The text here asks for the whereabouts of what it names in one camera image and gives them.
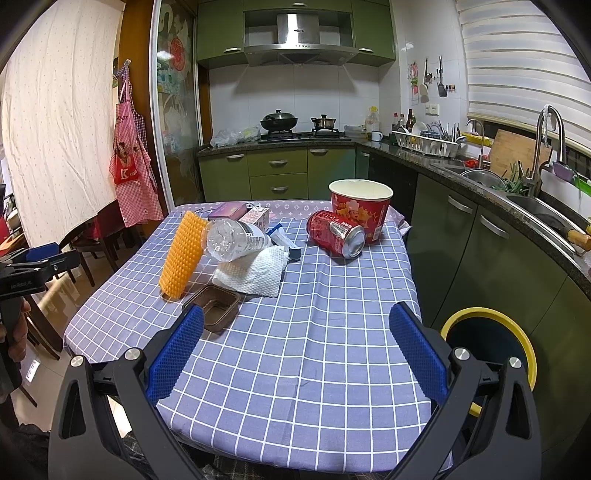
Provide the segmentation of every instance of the pink checkered apron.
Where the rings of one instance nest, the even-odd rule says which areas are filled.
[[[162,220],[162,208],[150,166],[150,157],[138,137],[131,103],[129,75],[124,76],[121,96],[116,107],[115,141],[109,172],[115,182],[115,193],[126,227]]]

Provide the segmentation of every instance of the cutting board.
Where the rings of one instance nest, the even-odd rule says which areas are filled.
[[[491,170],[499,176],[511,174],[511,164],[521,161],[523,171],[532,168],[534,164],[535,140],[523,135],[513,134],[505,130],[496,133],[495,142],[492,144],[488,160],[491,162]],[[550,159],[552,149],[542,145],[540,165]]]

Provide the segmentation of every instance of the tablecloth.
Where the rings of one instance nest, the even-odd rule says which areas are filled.
[[[306,217],[330,203],[289,206],[271,206],[272,217],[305,212],[281,220],[303,257],[288,265],[279,297],[245,297],[230,328],[205,332],[158,410],[181,440],[221,455],[327,472],[389,471],[430,417],[388,329],[398,301],[419,314],[400,231],[387,222],[379,242],[345,262],[306,233]],[[216,262],[204,257],[185,297],[167,302],[157,286],[166,254],[183,211],[205,216],[213,208],[171,213],[75,315],[66,345],[106,361],[169,327]]]

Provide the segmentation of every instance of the screw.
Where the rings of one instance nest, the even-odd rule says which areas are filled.
[[[139,356],[142,354],[139,348],[130,348],[125,352],[125,359],[126,360],[137,360]]]
[[[516,356],[512,356],[509,358],[509,365],[513,368],[521,368],[521,360],[519,360]]]
[[[70,365],[73,367],[79,367],[84,363],[84,357],[81,355],[76,355],[72,360],[70,360]]]
[[[465,348],[456,348],[453,354],[458,360],[468,360],[470,358],[470,352]]]

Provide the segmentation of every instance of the dish rack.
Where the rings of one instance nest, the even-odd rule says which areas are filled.
[[[455,158],[458,144],[446,140],[422,137],[406,132],[394,132],[398,145],[407,150],[443,158]]]

